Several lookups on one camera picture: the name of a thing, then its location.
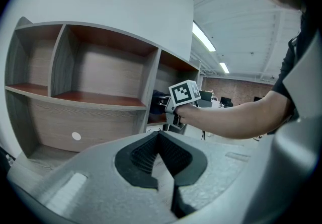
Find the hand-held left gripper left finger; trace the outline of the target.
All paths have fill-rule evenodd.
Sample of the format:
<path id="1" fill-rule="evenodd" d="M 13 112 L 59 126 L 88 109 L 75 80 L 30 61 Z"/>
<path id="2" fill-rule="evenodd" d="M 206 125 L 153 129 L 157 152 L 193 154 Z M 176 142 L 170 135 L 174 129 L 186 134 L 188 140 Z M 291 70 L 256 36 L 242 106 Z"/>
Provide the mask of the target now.
<path id="1" fill-rule="evenodd" d="M 8 180 L 43 224 L 172 224 L 158 191 L 132 186 L 115 167 L 117 152 L 145 137 L 95 145 L 46 174 L 14 164 Z"/>

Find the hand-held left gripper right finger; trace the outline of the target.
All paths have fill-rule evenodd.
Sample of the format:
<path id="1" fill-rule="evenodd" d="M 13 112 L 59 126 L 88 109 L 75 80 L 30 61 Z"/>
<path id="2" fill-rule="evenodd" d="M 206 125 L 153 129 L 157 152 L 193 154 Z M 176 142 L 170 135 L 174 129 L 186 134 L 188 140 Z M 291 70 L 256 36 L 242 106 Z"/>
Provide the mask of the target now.
<path id="1" fill-rule="evenodd" d="M 182 171 L 183 180 L 195 177 L 179 190 L 183 212 L 199 210 L 216 200 L 237 180 L 249 162 L 253 160 L 253 148 L 236 144 L 200 141 L 174 132 L 160 132 L 174 142 L 182 142 L 182 149 L 196 150 L 198 158 Z"/>

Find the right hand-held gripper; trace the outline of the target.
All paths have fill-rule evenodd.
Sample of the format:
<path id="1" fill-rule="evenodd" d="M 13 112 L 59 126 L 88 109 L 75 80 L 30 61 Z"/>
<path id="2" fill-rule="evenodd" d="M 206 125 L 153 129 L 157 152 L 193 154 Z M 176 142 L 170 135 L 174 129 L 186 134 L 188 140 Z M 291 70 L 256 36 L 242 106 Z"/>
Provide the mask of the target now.
<path id="1" fill-rule="evenodd" d="M 180 116 L 175 112 L 182 105 L 191 104 L 201 99 L 197 83 L 186 80 L 169 87 L 170 98 L 165 107 L 167 124 L 178 130 L 184 127 Z"/>

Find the grey wooden shelf unit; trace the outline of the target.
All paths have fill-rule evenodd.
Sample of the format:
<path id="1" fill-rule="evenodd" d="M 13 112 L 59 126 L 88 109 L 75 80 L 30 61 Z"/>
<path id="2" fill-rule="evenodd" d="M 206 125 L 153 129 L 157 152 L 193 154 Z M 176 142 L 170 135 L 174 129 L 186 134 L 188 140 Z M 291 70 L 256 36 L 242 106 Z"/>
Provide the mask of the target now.
<path id="1" fill-rule="evenodd" d="M 78 153 L 165 123 L 149 112 L 153 91 L 199 71 L 199 62 L 120 29 L 21 17 L 6 58 L 7 111 L 25 156 L 40 145 Z"/>

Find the person's right forearm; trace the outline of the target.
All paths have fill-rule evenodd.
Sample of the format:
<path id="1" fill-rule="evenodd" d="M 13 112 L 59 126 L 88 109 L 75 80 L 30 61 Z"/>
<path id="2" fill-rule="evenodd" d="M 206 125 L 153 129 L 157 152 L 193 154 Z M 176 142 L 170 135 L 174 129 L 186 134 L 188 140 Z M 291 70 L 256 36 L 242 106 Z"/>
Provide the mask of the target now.
<path id="1" fill-rule="evenodd" d="M 256 101 L 228 108 L 199 108 L 190 104 L 176 108 L 183 124 L 231 139 L 249 139 L 279 128 L 291 116 L 294 104 L 269 91 Z"/>

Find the light wood-grain table top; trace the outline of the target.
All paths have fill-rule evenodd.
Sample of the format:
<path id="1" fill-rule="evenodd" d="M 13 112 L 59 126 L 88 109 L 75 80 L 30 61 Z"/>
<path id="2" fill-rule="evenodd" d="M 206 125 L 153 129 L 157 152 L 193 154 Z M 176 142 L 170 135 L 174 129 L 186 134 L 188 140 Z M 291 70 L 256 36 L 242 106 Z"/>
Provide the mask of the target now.
<path id="1" fill-rule="evenodd" d="M 14 183 L 22 182 L 22 186 L 34 186 L 52 171 L 62 168 L 71 160 L 78 160 L 82 166 L 76 169 L 88 176 L 94 169 L 100 169 L 109 175 L 118 175 L 115 167 L 117 152 L 131 143 L 147 139 L 157 131 L 141 133 L 118 140 L 91 146 L 79 153 L 59 150 L 45 145 L 38 146 L 30 156 L 21 153 L 11 166 L 7 178 Z"/>

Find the person's black shirt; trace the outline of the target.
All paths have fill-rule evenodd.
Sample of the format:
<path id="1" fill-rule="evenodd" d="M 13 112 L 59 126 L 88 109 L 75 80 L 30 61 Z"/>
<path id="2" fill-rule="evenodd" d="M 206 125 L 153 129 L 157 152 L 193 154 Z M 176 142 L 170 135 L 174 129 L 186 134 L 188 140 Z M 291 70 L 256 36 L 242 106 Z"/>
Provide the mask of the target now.
<path id="1" fill-rule="evenodd" d="M 283 59 L 279 78 L 273 88 L 264 97 L 263 124 L 261 131 L 270 133 L 278 128 L 288 118 L 298 117 L 298 110 L 291 99 L 283 81 L 298 64 L 310 45 L 317 30 L 318 22 L 311 10 L 306 10 L 301 16 L 300 33 L 288 43 L 288 51 Z"/>

